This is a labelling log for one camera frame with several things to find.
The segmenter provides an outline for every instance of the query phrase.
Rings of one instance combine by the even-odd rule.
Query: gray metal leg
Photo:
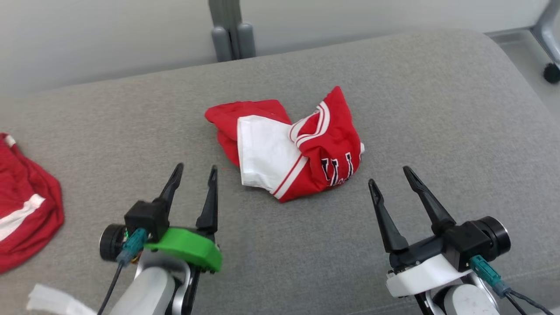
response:
[[[543,47],[552,61],[560,66],[560,45],[554,39],[554,19],[560,11],[560,0],[550,0],[536,25],[531,28],[531,33]]]

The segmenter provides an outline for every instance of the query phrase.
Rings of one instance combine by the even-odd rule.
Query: red fabric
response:
[[[237,119],[257,115],[291,124],[286,110],[278,100],[237,101],[209,108],[204,116],[218,128],[217,138],[229,160],[239,167],[237,153]]]
[[[19,151],[17,144],[9,147],[0,133],[0,219],[24,207],[32,195],[45,198],[40,207],[23,223],[0,241],[0,274],[12,269],[52,239],[64,223],[60,184],[38,164]]]
[[[291,133],[290,139],[309,160],[281,202],[343,184],[360,167],[362,144],[340,87],[335,87],[323,102],[326,110],[318,109],[292,125],[294,130],[303,123],[297,137]]]

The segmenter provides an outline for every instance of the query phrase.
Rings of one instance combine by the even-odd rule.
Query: green plastic bracket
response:
[[[222,253],[211,240],[186,229],[169,228],[158,243],[144,248],[157,249],[211,272],[222,267]]]

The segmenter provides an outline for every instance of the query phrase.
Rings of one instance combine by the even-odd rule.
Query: gray fabric surface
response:
[[[278,99],[296,121],[335,85],[366,146],[353,178],[286,204],[241,186],[204,111]],[[174,225],[194,225],[210,166],[220,167],[223,269],[201,278],[194,314],[419,314],[413,299],[394,299],[385,287],[388,256],[367,190],[375,178],[409,242],[429,236],[403,165],[457,221],[501,220],[513,245],[495,268],[541,303],[560,303],[560,131],[484,35],[390,36],[71,86],[1,109],[1,131],[60,180],[66,212],[42,252],[0,276],[4,315],[25,313],[37,282],[97,309],[116,268],[99,258],[99,235],[136,200],[158,194],[180,161]],[[133,273],[123,272],[110,305]]]

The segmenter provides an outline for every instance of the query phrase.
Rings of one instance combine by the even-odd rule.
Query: teal connector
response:
[[[511,290],[510,286],[502,281],[502,277],[482,256],[476,255],[471,258],[470,268],[479,278],[489,284],[501,299]]]
[[[123,267],[128,266],[130,261],[144,248],[148,241],[148,233],[144,229],[136,229],[123,245],[122,251],[116,257],[116,261]]]

